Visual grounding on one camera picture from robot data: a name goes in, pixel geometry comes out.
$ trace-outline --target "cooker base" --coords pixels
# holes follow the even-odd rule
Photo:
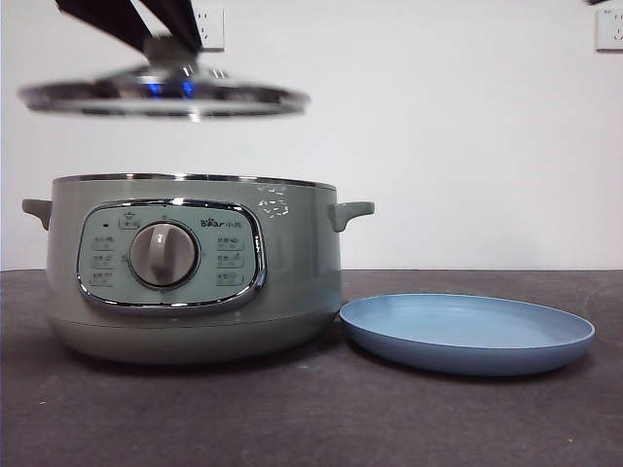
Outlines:
[[[307,341],[331,323],[338,310],[226,326],[115,328],[49,317],[69,347],[126,363],[169,365],[222,362],[271,353]]]

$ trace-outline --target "button label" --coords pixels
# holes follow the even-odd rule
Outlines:
[[[240,251],[244,248],[244,242],[237,236],[219,236],[219,251]]]
[[[227,285],[242,285],[244,281],[244,276],[239,272],[222,272],[216,276],[216,285],[218,286],[227,286]]]
[[[244,265],[244,258],[240,253],[222,253],[218,255],[218,267],[222,269],[237,269]]]
[[[113,251],[115,249],[115,238],[111,235],[101,235],[93,239],[92,249],[95,251]]]
[[[91,285],[93,287],[114,287],[114,272],[94,272],[91,276]]]
[[[119,228],[124,231],[135,231],[140,227],[140,219],[133,212],[127,212],[119,218]]]
[[[91,267],[93,269],[114,269],[114,259],[115,256],[112,253],[96,253],[91,257]]]

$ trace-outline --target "gray table surface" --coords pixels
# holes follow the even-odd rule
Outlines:
[[[2,460],[26,466],[621,466],[623,271],[345,271],[345,300],[488,295],[597,327],[533,377],[453,377],[378,359],[334,323],[276,355],[141,367],[66,350],[43,271],[3,272]]]

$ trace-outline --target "plate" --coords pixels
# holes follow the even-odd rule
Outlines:
[[[400,294],[346,304],[349,337],[380,357],[437,372],[507,377],[548,372],[582,356],[586,319],[491,297]]]

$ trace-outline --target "control knob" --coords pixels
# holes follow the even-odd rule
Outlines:
[[[169,223],[147,226],[134,237],[129,264],[134,274],[152,287],[180,284],[195,269],[198,248],[182,227]]]

